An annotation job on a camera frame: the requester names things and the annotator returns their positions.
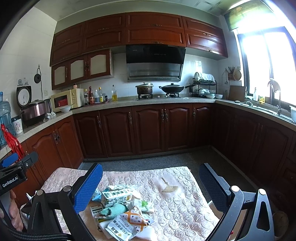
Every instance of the window frame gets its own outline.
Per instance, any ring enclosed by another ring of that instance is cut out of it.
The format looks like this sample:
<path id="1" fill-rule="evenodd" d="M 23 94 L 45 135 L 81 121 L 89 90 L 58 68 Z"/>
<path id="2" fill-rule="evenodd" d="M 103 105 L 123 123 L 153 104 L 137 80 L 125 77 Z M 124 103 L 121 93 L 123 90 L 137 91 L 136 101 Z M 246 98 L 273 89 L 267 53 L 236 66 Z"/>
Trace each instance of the window frame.
<path id="1" fill-rule="evenodd" d="M 250 94 L 250 76 L 249 76 L 248 60 L 247 60 L 247 55 L 244 52 L 242 41 L 243 41 L 243 39 L 245 37 L 249 37 L 249 36 L 253 36 L 253 35 L 262 35 L 263 38 L 264 38 L 265 33 L 271 33 L 271 32 L 283 32 L 283 33 L 286 34 L 286 36 L 288 38 L 288 41 L 290 43 L 291 49 L 292 49 L 292 55 L 293 55 L 293 58 L 294 58 L 294 64 L 295 64 L 295 69 L 296 69 L 296 43 L 294 42 L 293 38 L 291 37 L 291 35 L 289 34 L 289 32 L 287 31 L 287 29 L 285 27 L 268 28 L 268 29 L 249 32 L 249 33 L 245 33 L 245 34 L 238 34 L 237 38 L 238 38 L 240 50 L 241 50 L 241 53 L 242 53 L 242 64 L 243 64 L 243 71 L 244 71 L 244 84 L 247 87 L 247 92 L 248 92 L 248 95 L 250 95 L 250 96 L 253 96 L 253 94 Z M 266 44 L 266 49 L 267 49 L 267 53 L 268 53 L 268 57 L 269 57 L 269 66 L 270 66 L 270 68 L 269 68 L 270 74 L 269 75 L 270 75 L 270 78 L 273 78 L 274 74 L 273 74 L 273 68 L 272 68 L 272 61 L 271 61 L 271 56 L 270 56 L 270 52 L 269 52 L 269 48 L 268 48 L 267 44 Z M 270 87 L 270 92 L 269 93 L 270 93 L 270 97 L 265 97 L 265 102 L 268 103 L 268 104 L 274 105 L 274 106 L 278 105 L 279 100 L 274 98 L 274 92 L 273 92 L 271 87 Z M 296 104 L 294 105 L 294 104 L 291 104 L 291 103 L 281 101 L 281 108 L 290 111 L 289 105 L 292 105 L 292 106 L 296 107 Z"/>

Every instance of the floor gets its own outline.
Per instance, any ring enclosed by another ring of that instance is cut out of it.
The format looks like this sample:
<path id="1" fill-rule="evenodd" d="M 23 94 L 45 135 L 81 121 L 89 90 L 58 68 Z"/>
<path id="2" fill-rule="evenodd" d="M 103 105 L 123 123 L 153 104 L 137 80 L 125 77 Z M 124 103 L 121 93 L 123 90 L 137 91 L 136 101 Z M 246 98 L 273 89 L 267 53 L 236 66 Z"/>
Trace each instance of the floor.
<path id="1" fill-rule="evenodd" d="M 207 202 L 209 202 L 211 198 L 198 176 L 199 166 L 202 163 L 208 163 L 230 186 L 237 185 L 242 191 L 256 192 L 255 188 L 232 165 L 210 147 L 181 154 L 130 160 L 100 161 L 99 163 L 103 166 L 104 171 L 119 172 L 187 166 L 195 177 Z M 92 164 L 90 162 L 83 162 L 79 169 L 88 170 Z"/>

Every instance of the pile of items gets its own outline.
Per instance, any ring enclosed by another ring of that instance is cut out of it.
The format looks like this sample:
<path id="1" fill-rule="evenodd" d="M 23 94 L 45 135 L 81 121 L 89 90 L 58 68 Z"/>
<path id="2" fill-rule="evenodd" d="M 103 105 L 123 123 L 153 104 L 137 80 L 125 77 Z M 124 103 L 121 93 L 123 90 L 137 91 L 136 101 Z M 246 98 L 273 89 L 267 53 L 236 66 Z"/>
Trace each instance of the pile of items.
<path id="1" fill-rule="evenodd" d="M 141 199 L 136 185 L 109 185 L 100 192 L 98 188 L 92 200 L 98 205 L 91 207 L 91 213 L 99 231 L 108 239 L 128 241 L 133 237 L 155 240 L 155 231 L 150 226 L 154 220 L 153 204 Z"/>

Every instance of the granite countertop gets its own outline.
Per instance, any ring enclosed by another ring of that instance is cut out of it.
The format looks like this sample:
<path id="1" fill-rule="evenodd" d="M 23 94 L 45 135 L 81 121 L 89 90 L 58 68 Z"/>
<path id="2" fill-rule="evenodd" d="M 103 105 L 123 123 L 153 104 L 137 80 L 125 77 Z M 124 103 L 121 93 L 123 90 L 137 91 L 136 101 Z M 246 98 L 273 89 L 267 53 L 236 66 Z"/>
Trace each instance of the granite countertop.
<path id="1" fill-rule="evenodd" d="M 250 108 L 248 106 L 244 106 L 241 104 L 236 104 L 234 101 L 229 100 L 218 100 L 218 99 L 205 99 L 205 98 L 195 98 L 195 97 L 181 97 L 181 98 L 156 98 L 156 99 L 144 99 L 144 100 L 138 100 L 138 99 L 130 99 L 130 100 L 119 100 L 116 102 L 108 102 L 105 104 L 98 104 L 98 105 L 90 105 L 85 107 L 80 107 L 73 109 L 67 113 L 58 113 L 57 116 L 53 119 L 46 119 L 44 122 L 36 124 L 34 126 L 24 128 L 23 132 L 17 135 L 17 139 L 20 143 L 25 141 L 26 139 L 30 138 L 34 134 L 38 133 L 39 131 L 42 131 L 43 129 L 47 128 L 48 126 L 68 117 L 73 114 L 78 113 L 84 113 L 88 111 L 95 111 L 95 110 L 103 110 L 103 109 L 110 109 L 110 108 L 116 108 L 116 107 L 126 107 L 126 106 L 136 106 L 136 105 L 146 105 L 146 104 L 169 104 L 169 103 L 217 103 L 222 104 L 226 106 L 235 107 L 244 111 L 248 111 L 250 113 L 260 115 L 262 117 L 265 117 L 267 119 L 273 120 L 285 127 L 290 128 L 293 131 L 296 131 L 296 124 L 291 123 L 287 120 L 284 120 L 274 114 L 267 113 L 265 111 L 262 111 L 260 109 L 256 110 L 253 108 Z M 4 146 L 0 150 L 0 159 L 3 158 L 8 152 L 10 152 L 11 149 L 8 146 Z"/>

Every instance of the red tassel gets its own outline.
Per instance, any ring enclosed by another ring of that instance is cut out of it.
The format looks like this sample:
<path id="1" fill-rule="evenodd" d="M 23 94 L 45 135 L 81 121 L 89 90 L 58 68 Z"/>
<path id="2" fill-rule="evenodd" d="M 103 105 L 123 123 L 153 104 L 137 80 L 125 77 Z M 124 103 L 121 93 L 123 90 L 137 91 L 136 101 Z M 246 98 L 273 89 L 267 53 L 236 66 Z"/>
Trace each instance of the red tassel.
<path id="1" fill-rule="evenodd" d="M 18 161 L 25 157 L 25 152 L 16 137 L 14 137 L 5 127 L 4 124 L 1 124 L 1 130 L 4 135 L 4 139 L 7 142 L 7 145 L 11 148 L 12 153 L 17 153 L 19 158 Z"/>

